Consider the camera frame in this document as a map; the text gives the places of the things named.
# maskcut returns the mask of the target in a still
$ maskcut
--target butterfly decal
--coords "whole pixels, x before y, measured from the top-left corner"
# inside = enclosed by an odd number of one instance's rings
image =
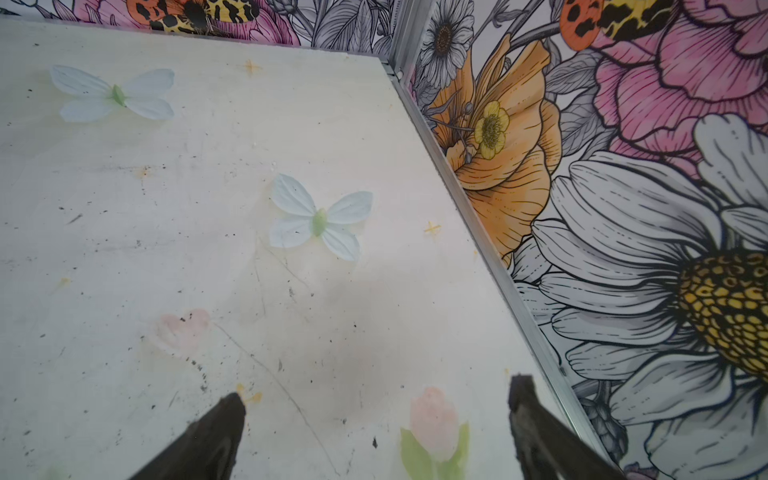
[[[251,22],[259,16],[253,0],[127,0],[131,17],[154,30],[199,35],[221,35],[211,20]]]
[[[315,208],[315,202],[295,178],[280,174],[272,189],[272,201],[290,214],[277,220],[270,229],[272,247],[298,247],[320,237],[335,255],[354,262],[360,258],[360,244],[343,225],[362,222],[371,213],[373,194],[355,192],[333,204],[326,212]]]
[[[74,95],[59,114],[68,122],[89,122],[104,118],[117,107],[127,107],[151,120],[174,116],[168,102],[160,98],[174,84],[174,71],[168,68],[148,71],[120,85],[109,84],[73,67],[51,67],[53,85]]]
[[[565,0],[560,32],[568,47],[581,51],[600,31],[615,41],[661,31],[673,12],[674,0]]]

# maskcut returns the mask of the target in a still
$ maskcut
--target daisy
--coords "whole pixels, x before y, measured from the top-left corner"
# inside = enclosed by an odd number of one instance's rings
[[[472,0],[438,0],[419,53],[422,76],[442,89],[456,78],[467,58],[475,17]]]
[[[768,465],[768,137],[708,115],[694,138],[701,185],[608,152],[556,178],[538,288],[564,307],[555,332],[583,342],[573,370],[621,381],[612,416],[653,423],[656,468],[745,478]]]

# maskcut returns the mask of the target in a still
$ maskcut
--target floral wallpaper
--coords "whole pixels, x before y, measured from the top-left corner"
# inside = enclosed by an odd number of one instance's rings
[[[399,0],[0,0],[0,13],[387,56]]]
[[[768,478],[768,2],[437,0],[416,104],[627,478]]]

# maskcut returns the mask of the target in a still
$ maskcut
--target white butterfly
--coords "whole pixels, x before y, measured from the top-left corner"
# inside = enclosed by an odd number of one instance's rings
[[[355,192],[334,203],[326,212],[315,208],[310,194],[295,178],[278,175],[272,189],[272,201],[290,217],[279,219],[270,229],[272,247],[298,247],[312,235],[339,258],[354,262],[360,258],[357,238],[342,225],[362,222],[371,213],[373,194]]]
[[[128,107],[151,120],[174,116],[168,102],[159,98],[174,84],[174,71],[168,68],[148,71],[122,86],[110,87],[107,82],[77,68],[54,65],[51,80],[59,90],[77,97],[59,112],[65,121],[98,120],[116,107]]]

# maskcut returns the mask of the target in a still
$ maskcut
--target orange flower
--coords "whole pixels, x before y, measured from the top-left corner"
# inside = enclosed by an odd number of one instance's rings
[[[549,52],[528,44],[504,71],[506,35],[477,80],[472,52],[430,108],[435,137],[507,266],[549,198],[562,156],[560,111],[544,99]]]

